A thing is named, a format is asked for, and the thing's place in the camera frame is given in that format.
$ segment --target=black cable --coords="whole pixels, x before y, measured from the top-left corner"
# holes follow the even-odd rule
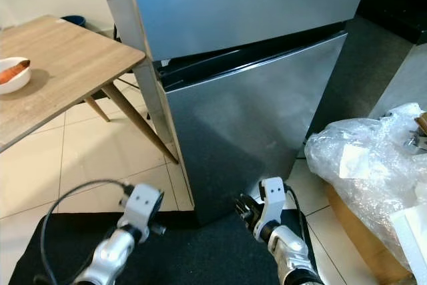
[[[130,82],[128,82],[128,81],[126,81],[126,80],[122,80],[120,77],[119,77],[119,78],[117,78],[117,80],[120,80],[120,81],[122,81],[122,82],[124,82],[124,83],[126,83],[126,84],[128,84],[128,85],[130,85],[130,86],[132,86],[132,87],[134,87],[134,88],[136,88],[136,89],[139,89],[139,87],[138,87],[138,86],[136,86],[136,85],[134,85],[134,84],[132,84],[132,83],[130,83]]]
[[[285,187],[285,189],[286,189],[287,192],[290,192],[292,194],[292,197],[293,197],[293,199],[295,201],[296,209],[298,211],[298,218],[300,220],[301,237],[302,237],[302,240],[305,242],[306,241],[306,235],[305,235],[305,232],[304,232],[304,221],[302,220],[302,211],[301,211],[301,208],[300,208],[300,203],[298,203],[298,199],[296,197],[296,194],[295,194],[294,190],[291,188],[291,186],[286,185],[284,183],[284,187]]]
[[[92,252],[90,252],[89,255],[87,255],[87,257],[85,258],[83,263],[80,265],[80,267],[77,269],[77,271],[72,276],[68,277],[66,280],[60,281],[59,284],[60,285],[72,284],[74,279],[76,277],[78,277],[78,275],[80,275],[80,273],[86,268],[86,265],[91,261],[94,252],[95,252],[95,250],[93,250]],[[34,276],[33,284],[34,285],[50,285],[50,281],[46,278],[46,276],[38,274],[38,275]]]
[[[106,240],[108,238],[111,237],[112,233],[115,231],[117,227],[113,226],[111,227],[104,235],[104,237],[102,237],[102,240],[100,242],[102,242],[103,240]],[[74,275],[68,277],[66,280],[61,281],[61,283],[63,285],[70,285],[74,282],[74,280],[76,279],[76,277],[78,277],[78,275],[80,275],[80,273],[82,273],[82,271],[86,268],[86,266],[88,265],[88,263],[90,263],[90,261],[93,258],[93,254],[95,253],[95,249],[86,257],[85,261],[82,263],[82,265],[80,265],[79,269],[74,273]]]
[[[80,190],[83,187],[86,187],[86,186],[89,186],[89,185],[93,185],[93,184],[100,184],[100,183],[111,183],[111,184],[119,185],[123,189],[126,188],[126,185],[124,183],[118,182],[116,180],[92,180],[90,182],[86,182],[86,183],[80,184],[80,185],[72,188],[71,190],[69,190],[65,194],[63,194],[60,198],[58,198],[56,200],[55,203],[53,203],[53,205],[47,211],[47,214],[46,214],[45,219],[43,221],[43,225],[41,227],[41,233],[40,233],[40,255],[41,255],[41,261],[42,261],[43,266],[44,266],[44,268],[46,270],[46,273],[47,273],[47,276],[48,276],[48,279],[49,279],[51,285],[58,285],[58,282],[56,281],[56,277],[55,277],[55,275],[53,273],[52,267],[51,267],[51,265],[49,263],[49,260],[47,259],[47,255],[46,255],[45,235],[46,235],[47,222],[48,222],[48,220],[49,220],[52,212],[56,208],[56,206],[58,206],[58,204],[60,202],[62,202],[67,196],[69,196],[73,192],[76,192],[77,190]]]

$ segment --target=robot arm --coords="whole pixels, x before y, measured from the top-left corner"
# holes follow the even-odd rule
[[[281,225],[280,216],[286,200],[282,179],[262,180],[260,194],[264,204],[241,195],[236,200],[236,211],[254,238],[268,245],[278,265],[280,285],[323,285],[308,258],[307,244],[287,226]]]
[[[150,220],[161,206],[163,193],[146,185],[130,186],[127,199],[120,201],[125,206],[117,229],[107,240],[102,241],[93,253],[92,263],[76,277],[77,285],[113,285],[123,271],[134,246],[147,240]],[[154,232],[162,234],[165,228],[154,226]]]

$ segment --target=cardboard box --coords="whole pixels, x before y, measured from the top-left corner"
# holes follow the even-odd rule
[[[380,285],[416,284],[383,243],[347,207],[330,184],[326,186],[329,203],[359,254]]]

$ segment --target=blue bucket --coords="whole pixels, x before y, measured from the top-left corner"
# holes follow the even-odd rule
[[[72,15],[72,16],[64,16],[61,17],[61,19],[64,19],[66,21],[69,21],[70,23],[73,23],[77,26],[86,27],[86,19],[82,16]]]

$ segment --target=black floor mat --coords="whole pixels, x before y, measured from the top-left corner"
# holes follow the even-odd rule
[[[47,255],[58,281],[78,270],[120,216],[52,215],[47,228]],[[237,214],[202,227],[193,212],[161,212],[155,220],[167,227],[166,233],[150,235],[133,251],[116,285],[278,284],[277,266],[267,246],[254,240]],[[300,234],[296,210],[284,210],[282,222]],[[45,274],[39,251],[41,223],[18,261],[10,285],[32,284],[34,275]],[[305,227],[315,265],[306,223]]]

